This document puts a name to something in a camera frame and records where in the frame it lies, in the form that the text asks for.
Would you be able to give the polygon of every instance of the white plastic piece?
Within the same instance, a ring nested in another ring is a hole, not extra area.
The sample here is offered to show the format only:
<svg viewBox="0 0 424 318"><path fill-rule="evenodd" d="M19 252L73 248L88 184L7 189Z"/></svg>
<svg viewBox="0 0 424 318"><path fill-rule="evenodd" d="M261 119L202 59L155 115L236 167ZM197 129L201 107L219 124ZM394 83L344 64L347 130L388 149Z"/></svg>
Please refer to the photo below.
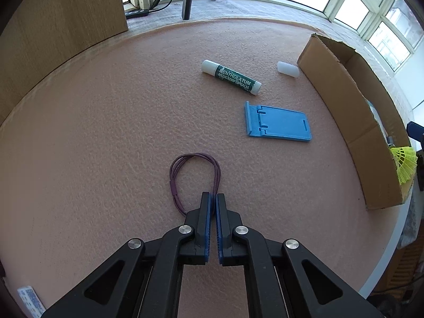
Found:
<svg viewBox="0 0 424 318"><path fill-rule="evenodd" d="M31 286L18 288L18 294L34 318L40 318L45 308Z"/></svg>
<svg viewBox="0 0 424 318"><path fill-rule="evenodd" d="M290 75L292 77L298 77L299 76L299 68L296 65L292 65L289 63L277 62L277 70L280 73Z"/></svg>
<svg viewBox="0 0 424 318"><path fill-rule="evenodd" d="M257 95L259 92L259 89L262 86L262 84L259 81L256 81L239 72L236 72L235 70L232 70L228 67L224 67L221 64L218 64L209 60L203 61L202 72L212 75L214 77L217 77L221 80L230 82L231 84L234 84L240 87L241 89L249 93L252 93L253 95Z"/></svg>

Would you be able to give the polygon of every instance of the white wall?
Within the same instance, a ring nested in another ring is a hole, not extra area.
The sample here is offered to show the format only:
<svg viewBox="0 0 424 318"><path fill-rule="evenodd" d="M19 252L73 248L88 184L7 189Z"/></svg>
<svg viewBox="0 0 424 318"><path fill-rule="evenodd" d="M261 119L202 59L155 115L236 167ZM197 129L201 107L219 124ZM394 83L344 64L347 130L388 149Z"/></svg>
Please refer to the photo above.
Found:
<svg viewBox="0 0 424 318"><path fill-rule="evenodd" d="M402 88L412 108L424 100L424 40L416 48L399 71L395 79Z"/></svg>

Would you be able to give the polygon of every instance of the wooden board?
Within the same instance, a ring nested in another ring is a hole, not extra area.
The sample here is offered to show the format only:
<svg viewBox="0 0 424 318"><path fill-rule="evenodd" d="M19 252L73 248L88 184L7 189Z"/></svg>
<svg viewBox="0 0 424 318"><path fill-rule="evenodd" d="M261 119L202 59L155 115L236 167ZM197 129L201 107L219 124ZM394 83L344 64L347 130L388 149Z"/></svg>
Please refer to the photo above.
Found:
<svg viewBox="0 0 424 318"><path fill-rule="evenodd" d="M56 67L127 29L122 0L23 0L0 36L0 123Z"/></svg>

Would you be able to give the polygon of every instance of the blue gripper pad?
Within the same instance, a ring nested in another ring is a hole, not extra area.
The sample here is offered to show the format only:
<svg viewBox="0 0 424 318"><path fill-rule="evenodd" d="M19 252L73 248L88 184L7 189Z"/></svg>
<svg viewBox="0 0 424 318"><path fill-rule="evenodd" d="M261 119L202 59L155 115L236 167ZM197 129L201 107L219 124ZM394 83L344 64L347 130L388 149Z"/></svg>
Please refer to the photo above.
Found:
<svg viewBox="0 0 424 318"><path fill-rule="evenodd" d="M222 250L222 228L221 228L221 215L219 212L218 195L215 196L215 211L216 211L216 237L218 242L218 258L219 264L222 264L224 254Z"/></svg>
<svg viewBox="0 0 424 318"><path fill-rule="evenodd" d="M294 141L312 138L308 119L303 112L245 103L247 134Z"/></svg>
<svg viewBox="0 0 424 318"><path fill-rule="evenodd" d="M211 215L212 215L212 195L209 194L208 198L208 213L206 215L205 226L205 262L209 261L209 244L210 244L210 230L211 230Z"/></svg>

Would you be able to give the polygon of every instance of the torn cardboard edge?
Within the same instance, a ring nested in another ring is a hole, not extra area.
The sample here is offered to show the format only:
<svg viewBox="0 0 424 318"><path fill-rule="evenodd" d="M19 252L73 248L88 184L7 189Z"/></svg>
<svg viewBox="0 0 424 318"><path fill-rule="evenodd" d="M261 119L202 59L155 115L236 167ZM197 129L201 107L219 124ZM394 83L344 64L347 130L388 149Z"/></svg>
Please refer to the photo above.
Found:
<svg viewBox="0 0 424 318"><path fill-rule="evenodd" d="M297 63L346 141L367 208L403 204L413 178L400 185L393 155L366 99L378 111L396 147L410 146L410 141L389 93L365 59L343 42L314 33Z"/></svg>

